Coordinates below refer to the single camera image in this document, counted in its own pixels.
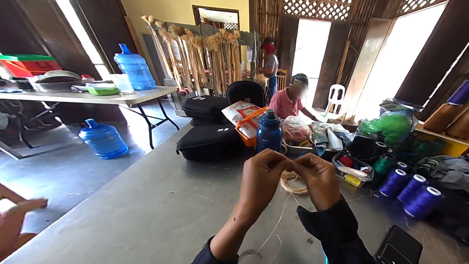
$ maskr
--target hand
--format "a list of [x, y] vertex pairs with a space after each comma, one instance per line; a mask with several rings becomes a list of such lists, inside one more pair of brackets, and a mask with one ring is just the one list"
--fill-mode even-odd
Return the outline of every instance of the hand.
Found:
[[242, 171], [236, 217], [253, 224], [272, 200], [282, 172], [291, 164], [291, 160], [271, 149], [247, 160]]
[[329, 209], [340, 200], [339, 179], [332, 163], [308, 153], [295, 159], [287, 170], [295, 171], [304, 180], [318, 211]]

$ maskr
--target black chair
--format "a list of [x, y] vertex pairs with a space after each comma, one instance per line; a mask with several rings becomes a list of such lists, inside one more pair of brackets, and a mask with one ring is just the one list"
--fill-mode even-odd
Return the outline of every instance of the black chair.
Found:
[[251, 81], [237, 81], [227, 89], [228, 104], [238, 101], [253, 103], [259, 107], [265, 107], [265, 92], [262, 87]]

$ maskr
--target blue water bottle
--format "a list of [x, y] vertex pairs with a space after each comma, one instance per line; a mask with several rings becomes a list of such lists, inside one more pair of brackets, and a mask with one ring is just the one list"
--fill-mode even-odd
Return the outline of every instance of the blue water bottle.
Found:
[[130, 83], [135, 90], [150, 90], [156, 88], [156, 83], [151, 76], [145, 59], [135, 53], [131, 53], [125, 44], [119, 43], [122, 53], [116, 53], [115, 62], [123, 73], [129, 76]]
[[282, 141], [282, 130], [280, 129], [280, 118], [275, 111], [268, 109], [265, 114], [259, 118], [259, 127], [257, 128], [256, 151], [259, 153], [266, 148], [280, 152]]
[[78, 136], [94, 150], [99, 158], [114, 159], [129, 151], [115, 127], [98, 124], [94, 119], [86, 119], [85, 122], [88, 123], [88, 127], [80, 130]]

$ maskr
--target pink shirt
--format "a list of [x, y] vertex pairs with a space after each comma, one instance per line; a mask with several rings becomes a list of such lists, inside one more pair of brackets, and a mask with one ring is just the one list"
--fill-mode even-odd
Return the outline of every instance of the pink shirt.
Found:
[[269, 108], [275, 110], [275, 113], [282, 119], [287, 116], [298, 116], [298, 111], [304, 108], [301, 99], [290, 100], [287, 89], [274, 93], [269, 105]]

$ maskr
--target floor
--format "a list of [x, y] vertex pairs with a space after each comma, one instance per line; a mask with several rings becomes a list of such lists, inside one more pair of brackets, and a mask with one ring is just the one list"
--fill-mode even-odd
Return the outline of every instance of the floor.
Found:
[[[168, 116], [180, 127], [187, 125], [190, 118], [174, 113], [169, 101], [163, 100]], [[149, 101], [144, 106], [146, 114], [163, 116], [158, 103]], [[128, 110], [122, 110], [128, 125], [114, 123], [129, 153], [113, 160], [101, 160], [77, 136], [80, 127], [60, 126], [53, 130], [30, 137], [33, 150], [19, 149], [23, 155], [33, 154], [22, 160], [14, 160], [0, 152], [0, 183], [25, 198], [45, 197], [49, 205], [26, 215], [23, 232], [41, 232], [76, 205], [88, 198], [103, 185], [151, 151], [148, 128], [145, 120]], [[158, 146], [174, 133], [176, 128], [164, 122], [153, 129], [153, 144]], [[0, 201], [0, 211], [13, 206], [7, 200]]]

